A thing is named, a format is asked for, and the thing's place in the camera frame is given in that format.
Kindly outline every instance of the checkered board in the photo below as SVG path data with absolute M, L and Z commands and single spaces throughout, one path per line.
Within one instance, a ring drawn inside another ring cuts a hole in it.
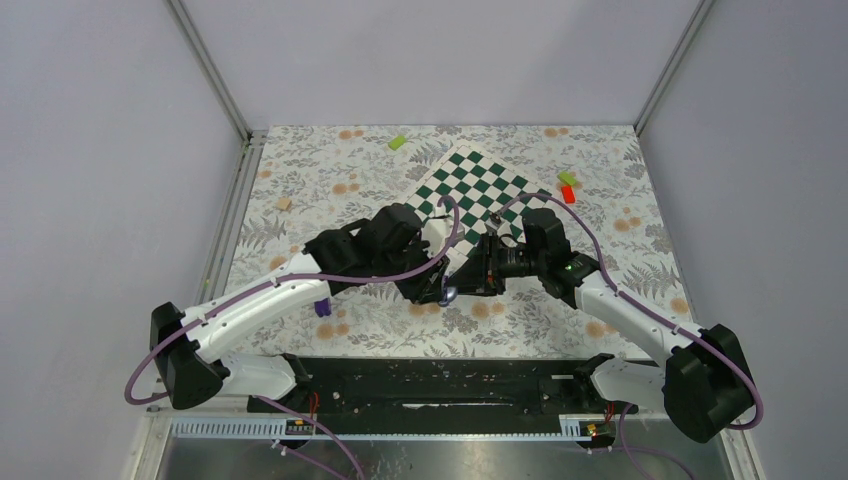
M 551 194 L 515 166 L 473 145 L 463 144 L 448 150 L 400 201 L 423 219 L 433 214 L 439 197 L 453 197 L 459 203 L 460 221 L 465 226 L 465 240 L 454 249 L 468 256 L 480 235 L 486 233 L 485 222 L 490 213 L 521 193 Z M 524 241 L 522 213 L 542 206 L 544 202 L 538 198 L 516 202 L 504 212 L 506 225 L 501 226 L 499 233 L 511 233 L 518 241 Z

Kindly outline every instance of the floral tablecloth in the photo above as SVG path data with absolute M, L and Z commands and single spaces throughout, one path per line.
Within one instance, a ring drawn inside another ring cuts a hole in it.
M 397 152 L 387 143 L 404 135 Z M 578 180 L 575 210 L 604 249 L 613 277 L 688 320 L 671 242 L 631 127 L 277 126 L 269 131 L 230 270 L 227 292 L 280 266 L 320 231 L 370 218 L 399 200 L 452 144 L 473 142 L 558 191 Z M 292 199 L 289 211 L 276 208 Z M 561 217 L 572 247 L 588 237 Z M 263 327 L 237 347 L 261 354 L 394 357 L 645 358 L 613 328 L 550 298 L 535 279 L 509 280 L 500 297 L 461 297 L 447 308 L 411 305 L 394 285 L 333 297 Z

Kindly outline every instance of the purple block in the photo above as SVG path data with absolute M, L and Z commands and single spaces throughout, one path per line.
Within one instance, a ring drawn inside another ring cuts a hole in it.
M 330 308 L 330 299 L 325 298 L 324 300 L 318 300 L 315 302 L 315 313 L 318 314 L 319 317 L 328 317 L 333 313 L 333 309 Z

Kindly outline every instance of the red block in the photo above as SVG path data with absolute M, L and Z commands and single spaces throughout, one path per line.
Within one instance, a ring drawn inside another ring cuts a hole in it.
M 577 198 L 574 197 L 574 190 L 570 186 L 563 185 L 562 199 L 565 200 L 565 203 L 574 203 L 577 201 Z

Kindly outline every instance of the white wall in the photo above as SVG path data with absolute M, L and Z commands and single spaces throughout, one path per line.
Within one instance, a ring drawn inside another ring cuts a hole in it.
M 642 141 L 702 323 L 739 335 L 770 480 L 845 478 L 848 3 L 717 2 Z
M 0 478 L 117 478 L 238 141 L 162 1 L 0 7 Z
M 186 0 L 247 122 L 633 124 L 697 0 Z

